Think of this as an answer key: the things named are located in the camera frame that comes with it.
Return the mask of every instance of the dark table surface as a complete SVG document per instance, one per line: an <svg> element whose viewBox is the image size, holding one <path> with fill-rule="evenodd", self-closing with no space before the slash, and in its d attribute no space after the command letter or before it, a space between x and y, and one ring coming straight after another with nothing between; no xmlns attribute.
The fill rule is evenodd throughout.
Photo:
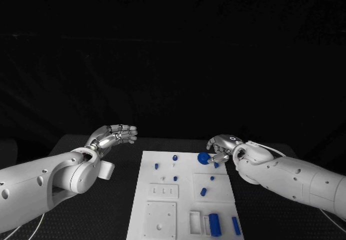
<svg viewBox="0 0 346 240"><path fill-rule="evenodd" d="M87 135L65 135L51 156L86 145ZM64 201L50 211L32 240L116 240L127 239L143 151L201 153L208 140L139 137L135 144L120 144L103 160L114 163L110 180L97 179L87 193ZM290 146L267 143L289 157L296 158ZM250 184L240 176L234 161L228 161L230 175L240 223L246 240L322 240L346 239L346 233L334 225L321 210L300 204L261 185ZM12 240L28 240L41 217L24 225ZM11 231L0 234L0 239Z"/></svg>

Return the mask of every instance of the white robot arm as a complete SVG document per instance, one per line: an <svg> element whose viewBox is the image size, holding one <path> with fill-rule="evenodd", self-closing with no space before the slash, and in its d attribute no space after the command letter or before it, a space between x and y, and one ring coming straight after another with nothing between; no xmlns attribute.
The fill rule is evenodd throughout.
<svg viewBox="0 0 346 240"><path fill-rule="evenodd" d="M233 135L215 136L207 149L212 145L218 154L208 160L210 163L224 163L233 158L236 169L247 182L346 219L344 175L283 154L283 157L274 158L266 146L253 141L244 143Z"/></svg>
<svg viewBox="0 0 346 240"><path fill-rule="evenodd" d="M0 233L27 224L58 204L91 188L97 177L109 180L114 164L103 161L112 147L135 143L138 128L103 126L86 147L0 170Z"/></svg>

